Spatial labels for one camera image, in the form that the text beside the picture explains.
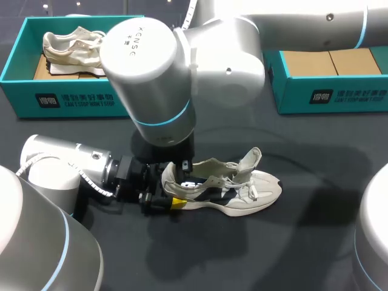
shoe box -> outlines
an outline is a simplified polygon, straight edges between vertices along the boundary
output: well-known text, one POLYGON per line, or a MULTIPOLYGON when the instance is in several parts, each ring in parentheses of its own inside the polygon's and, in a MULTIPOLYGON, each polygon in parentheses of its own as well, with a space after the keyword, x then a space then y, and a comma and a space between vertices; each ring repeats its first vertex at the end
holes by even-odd
POLYGON ((265 52, 279 113, 388 111, 388 47, 265 52))
POLYGON ((0 76, 0 86, 20 118, 128 116, 107 78, 76 74, 52 76, 42 54, 45 32, 67 35, 78 26, 108 32, 142 16, 26 18, 0 76))

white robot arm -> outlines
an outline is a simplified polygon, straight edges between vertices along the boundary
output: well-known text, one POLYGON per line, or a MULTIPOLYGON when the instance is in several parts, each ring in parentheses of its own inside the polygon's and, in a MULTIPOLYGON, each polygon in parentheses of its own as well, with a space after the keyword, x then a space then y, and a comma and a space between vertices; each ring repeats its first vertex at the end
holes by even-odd
POLYGON ((183 28, 124 21, 108 32, 100 56, 142 137, 171 147, 195 126, 192 97, 233 107, 260 95, 262 50, 388 45, 387 16, 382 0, 193 0, 183 28))

sneaker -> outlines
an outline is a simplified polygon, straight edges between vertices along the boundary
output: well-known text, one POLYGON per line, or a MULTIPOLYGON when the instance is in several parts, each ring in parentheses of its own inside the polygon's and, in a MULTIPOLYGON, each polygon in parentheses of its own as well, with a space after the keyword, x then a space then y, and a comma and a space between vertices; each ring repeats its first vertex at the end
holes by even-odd
POLYGON ((276 177, 255 170, 260 159, 257 147, 238 164, 208 159, 194 164, 191 177, 180 185, 171 162, 163 171, 162 186, 174 197, 173 209, 212 207, 229 216, 248 215, 273 204, 282 192, 276 177))
POLYGON ((99 48, 104 32, 90 32, 78 27, 69 35, 46 32, 43 36, 43 52, 51 63, 52 75, 68 75, 89 72, 105 76, 99 58, 99 48))

teal shoe box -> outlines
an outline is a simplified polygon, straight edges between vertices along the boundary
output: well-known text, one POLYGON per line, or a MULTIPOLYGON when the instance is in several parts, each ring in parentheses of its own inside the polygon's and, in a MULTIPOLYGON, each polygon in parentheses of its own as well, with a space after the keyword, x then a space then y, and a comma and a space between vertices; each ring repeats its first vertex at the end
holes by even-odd
POLYGON ((128 116, 108 79, 34 80, 45 32, 67 35, 78 26, 108 32, 142 16, 26 18, 0 76, 0 86, 20 118, 128 116))
POLYGON ((264 52, 278 112, 387 112, 388 47, 371 48, 370 52, 378 75, 292 76, 286 52, 264 52))

black tabletop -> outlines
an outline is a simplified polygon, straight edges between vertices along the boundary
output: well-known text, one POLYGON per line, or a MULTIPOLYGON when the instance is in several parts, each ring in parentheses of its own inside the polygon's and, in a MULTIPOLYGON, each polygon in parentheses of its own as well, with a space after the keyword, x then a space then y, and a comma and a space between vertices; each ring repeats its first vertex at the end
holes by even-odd
MULTIPOLYGON (((3 35, 0 68, 15 40, 3 35)), ((354 222, 367 183, 388 161, 388 115, 281 116, 268 84, 245 107, 194 103, 195 161, 238 161, 257 146, 258 169, 278 177, 283 193, 240 218, 213 209, 145 217, 131 204, 112 215, 91 201, 81 222, 102 248, 102 290, 351 290, 354 222)), ((134 131, 130 119, 19 120, 0 90, 0 164, 13 171, 32 134, 119 158, 131 154, 134 131)))

